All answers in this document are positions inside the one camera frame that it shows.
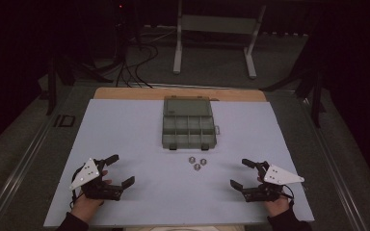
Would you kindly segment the pale blue board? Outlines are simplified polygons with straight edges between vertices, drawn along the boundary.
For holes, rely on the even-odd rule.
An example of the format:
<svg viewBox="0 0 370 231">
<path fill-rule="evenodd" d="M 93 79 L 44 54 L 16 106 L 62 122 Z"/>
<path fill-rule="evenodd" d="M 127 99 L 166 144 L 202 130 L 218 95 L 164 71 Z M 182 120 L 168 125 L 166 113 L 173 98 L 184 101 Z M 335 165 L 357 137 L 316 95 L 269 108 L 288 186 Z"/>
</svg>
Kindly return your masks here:
<svg viewBox="0 0 370 231">
<path fill-rule="evenodd" d="M 257 184 L 257 172 L 243 160 L 266 161 L 290 172 L 295 166 L 268 102 L 224 102 L 212 105 L 220 128 L 208 151 L 162 146 L 163 103 L 160 100 L 90 101 L 65 170 L 45 219 L 55 227 L 69 208 L 69 186 L 75 170 L 90 158 L 119 155 L 108 179 L 134 184 L 119 201 L 108 201 L 92 219 L 97 227 L 185 226 L 263 223 L 266 210 L 248 203 L 229 184 Z"/>
</svg>

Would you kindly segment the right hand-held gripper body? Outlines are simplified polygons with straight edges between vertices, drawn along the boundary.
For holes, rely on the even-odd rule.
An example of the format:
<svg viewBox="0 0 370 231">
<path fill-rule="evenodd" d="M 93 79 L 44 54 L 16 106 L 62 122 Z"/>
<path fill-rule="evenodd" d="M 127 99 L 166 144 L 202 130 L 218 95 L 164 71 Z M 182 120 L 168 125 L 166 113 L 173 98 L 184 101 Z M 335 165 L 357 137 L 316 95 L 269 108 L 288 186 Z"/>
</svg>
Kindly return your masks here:
<svg viewBox="0 0 370 231">
<path fill-rule="evenodd" d="M 304 178 L 289 172 L 281 167 L 269 165 L 267 162 L 257 163 L 258 178 L 261 184 L 257 188 L 244 189 L 242 195 L 247 202 L 275 201 L 281 195 L 294 199 L 294 193 L 290 190 L 287 194 L 283 188 L 288 184 L 302 183 Z"/>
</svg>

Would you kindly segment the person's left hand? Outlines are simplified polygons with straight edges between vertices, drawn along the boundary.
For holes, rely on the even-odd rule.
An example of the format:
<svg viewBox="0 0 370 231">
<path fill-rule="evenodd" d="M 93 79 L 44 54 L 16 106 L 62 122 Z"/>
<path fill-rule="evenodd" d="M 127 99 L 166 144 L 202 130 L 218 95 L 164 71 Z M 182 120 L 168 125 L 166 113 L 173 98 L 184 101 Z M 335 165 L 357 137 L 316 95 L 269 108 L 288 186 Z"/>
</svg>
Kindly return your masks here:
<svg viewBox="0 0 370 231">
<path fill-rule="evenodd" d="M 89 223 L 103 203 L 103 199 L 87 198 L 83 192 L 80 192 L 70 213 L 82 221 Z"/>
</svg>

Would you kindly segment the white metal stand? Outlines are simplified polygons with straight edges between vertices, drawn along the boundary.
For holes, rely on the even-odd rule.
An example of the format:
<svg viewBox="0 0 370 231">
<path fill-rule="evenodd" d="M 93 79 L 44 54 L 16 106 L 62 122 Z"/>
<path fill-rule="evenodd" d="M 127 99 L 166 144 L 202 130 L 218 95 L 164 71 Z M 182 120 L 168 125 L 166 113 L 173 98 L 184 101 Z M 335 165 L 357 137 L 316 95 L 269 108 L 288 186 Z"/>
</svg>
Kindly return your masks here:
<svg viewBox="0 0 370 231">
<path fill-rule="evenodd" d="M 266 12 L 266 5 L 261 5 L 256 18 L 242 17 L 221 17 L 208 15 L 184 14 L 182 11 L 183 0 L 177 0 L 177 19 L 176 19 L 176 47 L 173 60 L 173 73 L 181 72 L 182 64 L 182 32 L 209 32 L 209 33 L 228 33 L 238 35 L 250 35 L 251 42 L 244 48 L 244 57 L 249 77 L 257 77 L 252 51 L 258 38 L 259 30 Z"/>
</svg>

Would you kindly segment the black tripod stand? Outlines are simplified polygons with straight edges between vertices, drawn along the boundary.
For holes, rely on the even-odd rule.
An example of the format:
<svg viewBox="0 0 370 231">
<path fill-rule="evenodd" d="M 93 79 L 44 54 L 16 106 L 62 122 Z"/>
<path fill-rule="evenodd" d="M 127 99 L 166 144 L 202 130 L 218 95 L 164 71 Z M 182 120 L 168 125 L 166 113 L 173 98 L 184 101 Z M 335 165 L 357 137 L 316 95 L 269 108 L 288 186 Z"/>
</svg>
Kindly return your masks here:
<svg viewBox="0 0 370 231">
<path fill-rule="evenodd" d="M 111 70 L 125 61 L 135 0 L 88 0 L 87 34 L 95 62 L 108 61 L 99 71 Z"/>
</svg>

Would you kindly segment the person's right hand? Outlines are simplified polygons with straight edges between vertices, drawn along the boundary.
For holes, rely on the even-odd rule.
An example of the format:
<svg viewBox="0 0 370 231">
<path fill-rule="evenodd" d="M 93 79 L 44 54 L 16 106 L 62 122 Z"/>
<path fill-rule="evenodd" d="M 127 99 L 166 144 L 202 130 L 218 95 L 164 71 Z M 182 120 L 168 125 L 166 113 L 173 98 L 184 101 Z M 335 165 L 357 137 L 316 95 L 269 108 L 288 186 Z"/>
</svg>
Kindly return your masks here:
<svg viewBox="0 0 370 231">
<path fill-rule="evenodd" d="M 275 201 L 264 201 L 263 204 L 270 218 L 276 217 L 290 208 L 289 198 L 282 195 Z"/>
</svg>

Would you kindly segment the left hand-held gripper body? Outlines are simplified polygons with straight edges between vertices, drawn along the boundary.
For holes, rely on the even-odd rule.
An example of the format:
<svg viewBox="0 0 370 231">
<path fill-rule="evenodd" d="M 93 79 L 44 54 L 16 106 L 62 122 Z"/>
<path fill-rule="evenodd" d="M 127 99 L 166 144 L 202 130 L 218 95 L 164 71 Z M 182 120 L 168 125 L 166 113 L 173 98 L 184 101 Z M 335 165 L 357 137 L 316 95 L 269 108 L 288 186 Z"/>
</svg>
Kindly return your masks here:
<svg viewBox="0 0 370 231">
<path fill-rule="evenodd" d="M 123 192 L 121 186 L 113 186 L 103 181 L 103 168 L 106 159 L 96 160 L 89 158 L 72 176 L 69 189 L 72 199 L 77 198 L 75 191 L 80 188 L 87 198 L 119 200 Z"/>
</svg>

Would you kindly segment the metal floor rail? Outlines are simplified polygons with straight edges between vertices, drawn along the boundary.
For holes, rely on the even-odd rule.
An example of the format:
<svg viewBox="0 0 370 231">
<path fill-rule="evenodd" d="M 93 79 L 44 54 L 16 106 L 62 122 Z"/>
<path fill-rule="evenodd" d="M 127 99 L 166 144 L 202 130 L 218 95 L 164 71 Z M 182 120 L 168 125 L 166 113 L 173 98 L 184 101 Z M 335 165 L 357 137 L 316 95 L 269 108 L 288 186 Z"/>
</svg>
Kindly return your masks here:
<svg viewBox="0 0 370 231">
<path fill-rule="evenodd" d="M 0 136 L 0 231 L 43 226 L 94 88 L 68 87 L 53 113 L 33 101 Z"/>
<path fill-rule="evenodd" d="M 338 165 L 336 164 L 333 158 L 332 152 L 330 150 L 330 147 L 328 146 L 324 134 L 322 133 L 321 129 L 314 124 L 311 118 L 310 101 L 307 98 L 304 99 L 299 98 L 298 101 L 299 104 L 301 105 L 302 110 L 304 111 L 305 118 L 309 122 L 310 128 L 312 129 L 315 135 L 316 141 L 321 147 L 322 158 L 325 162 L 327 172 L 329 173 L 331 181 L 334 184 L 336 193 L 339 197 L 339 200 L 345 211 L 345 214 L 353 228 L 353 231 L 369 231 L 365 223 L 365 220 L 362 217 L 361 213 L 359 212 L 356 202 L 354 201 L 354 198 L 346 182 L 344 181 L 344 178 L 338 168 Z"/>
</svg>

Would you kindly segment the grey compartment organizer box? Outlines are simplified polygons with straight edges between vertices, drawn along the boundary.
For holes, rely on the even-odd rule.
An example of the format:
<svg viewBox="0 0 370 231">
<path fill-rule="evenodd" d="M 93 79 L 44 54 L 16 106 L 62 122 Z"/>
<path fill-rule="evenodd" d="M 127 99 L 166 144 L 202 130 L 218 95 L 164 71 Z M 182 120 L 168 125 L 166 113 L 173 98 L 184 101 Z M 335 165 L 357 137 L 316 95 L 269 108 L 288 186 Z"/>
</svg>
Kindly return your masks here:
<svg viewBox="0 0 370 231">
<path fill-rule="evenodd" d="M 207 151 L 217 144 L 211 100 L 205 96 L 164 98 L 162 144 L 165 149 Z"/>
</svg>

